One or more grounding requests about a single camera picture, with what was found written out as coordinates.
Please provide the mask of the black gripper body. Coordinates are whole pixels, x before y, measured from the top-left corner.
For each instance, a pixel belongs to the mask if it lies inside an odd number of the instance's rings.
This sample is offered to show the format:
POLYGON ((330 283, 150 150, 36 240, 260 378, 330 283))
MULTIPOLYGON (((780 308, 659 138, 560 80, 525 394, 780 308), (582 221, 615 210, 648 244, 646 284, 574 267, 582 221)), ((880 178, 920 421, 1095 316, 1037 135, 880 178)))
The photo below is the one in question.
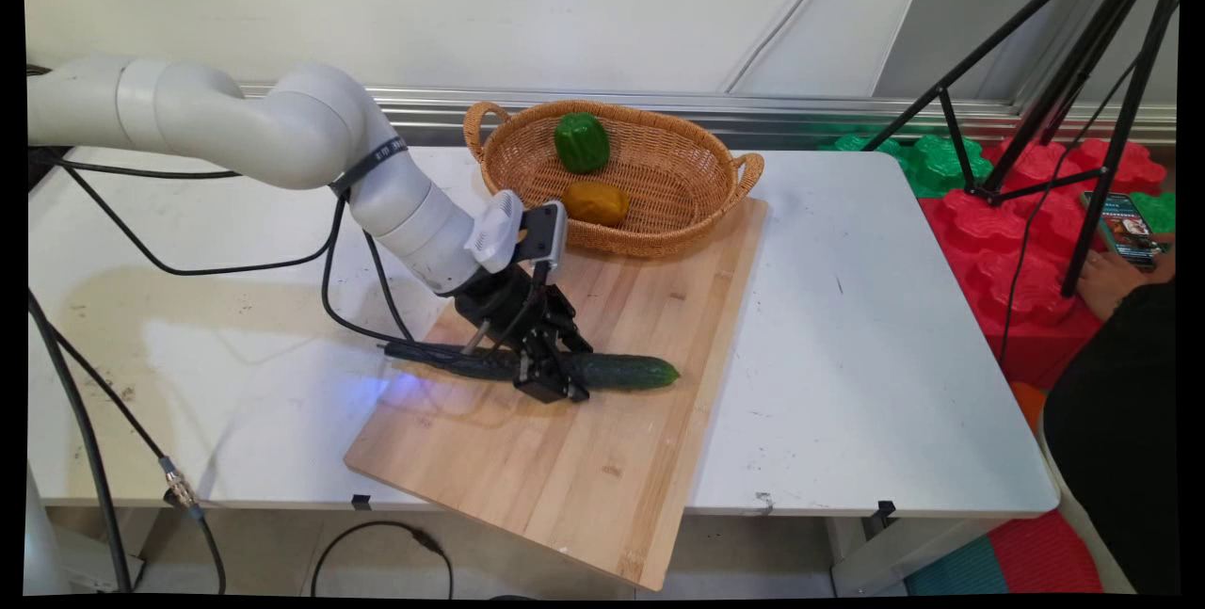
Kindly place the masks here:
POLYGON ((490 322, 486 335, 509 349, 525 347, 545 334, 568 334, 568 300, 547 282, 549 270, 549 264, 530 273, 515 264, 495 274, 477 273, 455 292, 455 312, 477 327, 490 322))

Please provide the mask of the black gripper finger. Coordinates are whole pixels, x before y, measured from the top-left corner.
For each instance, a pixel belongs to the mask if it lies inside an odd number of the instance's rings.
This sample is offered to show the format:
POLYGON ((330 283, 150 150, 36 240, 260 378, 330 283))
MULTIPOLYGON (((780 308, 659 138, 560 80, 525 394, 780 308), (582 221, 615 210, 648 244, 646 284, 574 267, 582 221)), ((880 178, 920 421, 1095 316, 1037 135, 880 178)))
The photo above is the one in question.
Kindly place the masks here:
POLYGON ((515 390, 545 404, 588 400, 590 393, 575 374, 574 356, 558 346, 556 336, 525 336, 518 351, 515 390))
POLYGON ((551 324, 554 326, 556 339, 562 342, 569 352, 593 353, 594 349, 582 336, 575 322, 576 310, 572 308, 566 295, 551 295, 551 324))

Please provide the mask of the person's hand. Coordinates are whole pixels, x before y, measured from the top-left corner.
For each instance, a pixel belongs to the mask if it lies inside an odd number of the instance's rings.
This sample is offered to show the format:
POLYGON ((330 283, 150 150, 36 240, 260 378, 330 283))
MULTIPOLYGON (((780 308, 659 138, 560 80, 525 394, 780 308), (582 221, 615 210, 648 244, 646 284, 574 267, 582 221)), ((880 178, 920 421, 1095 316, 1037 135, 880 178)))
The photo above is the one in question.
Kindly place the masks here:
POLYGON ((1076 291, 1098 320, 1106 322, 1133 291, 1171 282, 1176 273, 1176 254, 1172 248, 1176 235, 1156 235, 1154 240, 1160 246, 1166 246, 1166 251, 1156 254, 1156 267, 1146 271, 1133 267, 1118 253, 1097 252, 1095 248, 1087 252, 1076 291))

